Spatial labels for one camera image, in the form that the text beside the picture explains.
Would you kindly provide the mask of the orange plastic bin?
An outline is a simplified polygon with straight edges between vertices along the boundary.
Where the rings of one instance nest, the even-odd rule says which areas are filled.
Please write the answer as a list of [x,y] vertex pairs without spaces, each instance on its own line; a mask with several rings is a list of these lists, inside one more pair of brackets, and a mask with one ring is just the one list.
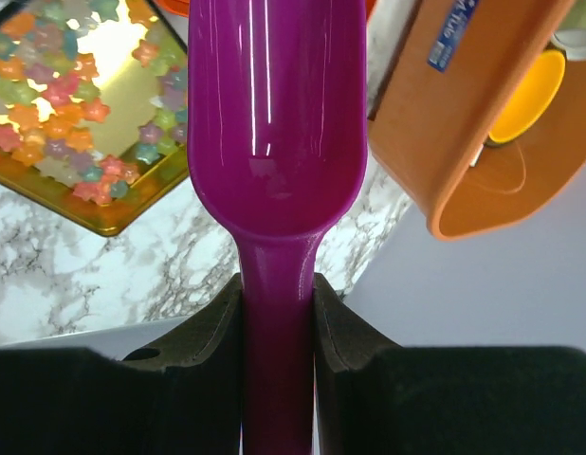
[[565,63],[557,92],[526,130],[495,132],[571,8],[569,1],[414,1],[404,15],[369,142],[434,237],[519,222],[586,163],[586,62]]

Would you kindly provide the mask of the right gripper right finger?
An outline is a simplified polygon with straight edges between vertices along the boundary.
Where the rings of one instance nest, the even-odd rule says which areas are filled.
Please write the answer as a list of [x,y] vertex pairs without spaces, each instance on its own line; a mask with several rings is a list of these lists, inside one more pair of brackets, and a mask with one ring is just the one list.
[[586,354],[403,347],[314,281],[323,454],[586,454]]

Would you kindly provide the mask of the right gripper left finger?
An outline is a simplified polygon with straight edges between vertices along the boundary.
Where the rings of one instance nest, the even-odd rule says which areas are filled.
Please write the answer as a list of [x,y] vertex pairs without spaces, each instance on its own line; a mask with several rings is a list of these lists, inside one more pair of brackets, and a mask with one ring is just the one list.
[[113,360],[87,348],[0,350],[0,454],[235,454],[241,279]]

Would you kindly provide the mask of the purple plastic scoop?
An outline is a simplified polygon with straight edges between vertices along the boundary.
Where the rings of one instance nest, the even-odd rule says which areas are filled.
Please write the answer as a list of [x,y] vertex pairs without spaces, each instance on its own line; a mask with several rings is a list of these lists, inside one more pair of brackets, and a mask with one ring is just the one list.
[[364,178],[361,1],[194,1],[188,162],[242,280],[246,454],[312,450],[316,254]]

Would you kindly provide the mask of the gold tin candy tray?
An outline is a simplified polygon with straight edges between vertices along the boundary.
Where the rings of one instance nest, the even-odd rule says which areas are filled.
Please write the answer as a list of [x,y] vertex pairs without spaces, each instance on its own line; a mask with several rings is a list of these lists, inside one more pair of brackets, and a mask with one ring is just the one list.
[[0,184],[104,237],[187,175],[187,48],[155,1],[0,1]]

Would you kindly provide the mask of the orange candy tray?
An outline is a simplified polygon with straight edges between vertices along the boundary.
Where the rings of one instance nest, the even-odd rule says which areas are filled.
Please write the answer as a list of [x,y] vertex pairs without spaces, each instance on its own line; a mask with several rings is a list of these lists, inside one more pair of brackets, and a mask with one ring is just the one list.
[[175,14],[180,17],[189,16],[189,0],[155,0],[155,3],[171,14]]

